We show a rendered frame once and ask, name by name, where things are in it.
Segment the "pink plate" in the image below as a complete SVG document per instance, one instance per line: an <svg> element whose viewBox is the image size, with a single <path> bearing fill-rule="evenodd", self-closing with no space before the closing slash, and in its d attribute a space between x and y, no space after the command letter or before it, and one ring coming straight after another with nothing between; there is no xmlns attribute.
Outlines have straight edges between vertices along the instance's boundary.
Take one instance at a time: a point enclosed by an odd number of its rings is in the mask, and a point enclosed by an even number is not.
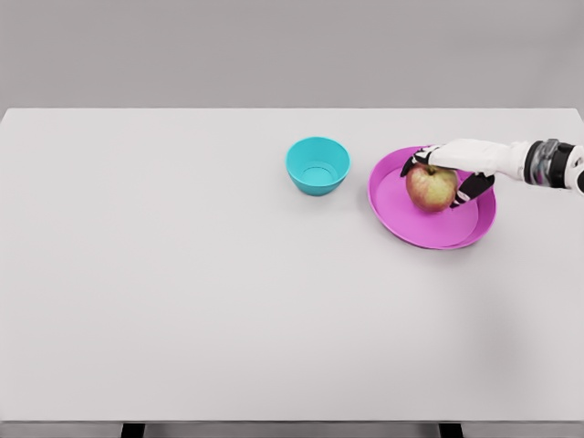
<svg viewBox="0 0 584 438"><path fill-rule="evenodd" d="M403 164L418 150L410 146L392 151L374 165L367 185L372 211L385 228L411 245L446 250L478 242L495 221L495 191L489 189L469 203L440 213L420 210L400 176Z"/></svg>

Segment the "blue bowl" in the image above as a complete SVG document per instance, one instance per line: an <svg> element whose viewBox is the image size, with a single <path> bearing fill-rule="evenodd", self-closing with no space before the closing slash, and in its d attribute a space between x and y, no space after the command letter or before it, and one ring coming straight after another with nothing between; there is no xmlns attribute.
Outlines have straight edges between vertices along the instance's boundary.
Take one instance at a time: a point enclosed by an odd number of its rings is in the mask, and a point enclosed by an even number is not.
<svg viewBox="0 0 584 438"><path fill-rule="evenodd" d="M344 182L351 158L348 150L337 141L309 137L295 142L288 149L285 165L291 181L302 193L323 196Z"/></svg>

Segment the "red-yellow apple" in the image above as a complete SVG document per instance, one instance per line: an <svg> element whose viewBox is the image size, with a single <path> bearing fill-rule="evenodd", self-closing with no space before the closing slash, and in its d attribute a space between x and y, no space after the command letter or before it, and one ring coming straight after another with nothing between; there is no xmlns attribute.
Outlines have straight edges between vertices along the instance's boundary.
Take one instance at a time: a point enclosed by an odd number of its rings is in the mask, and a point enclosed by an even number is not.
<svg viewBox="0 0 584 438"><path fill-rule="evenodd" d="M458 175L453 170L415 164L406 175L406 191L420 210L439 213L454 202L458 182Z"/></svg>

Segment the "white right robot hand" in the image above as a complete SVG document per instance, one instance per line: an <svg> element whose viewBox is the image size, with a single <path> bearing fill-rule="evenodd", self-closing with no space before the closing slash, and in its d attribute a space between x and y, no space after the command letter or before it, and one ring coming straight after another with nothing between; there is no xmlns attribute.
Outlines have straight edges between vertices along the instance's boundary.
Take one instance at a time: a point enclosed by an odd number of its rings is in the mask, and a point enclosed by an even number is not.
<svg viewBox="0 0 584 438"><path fill-rule="evenodd" d="M450 204L452 209L472 201L495 183L509 147L503 143L460 139L445 144L434 144L417 150L401 169L405 177L416 164L431 165L450 170L470 172L460 185Z"/></svg>

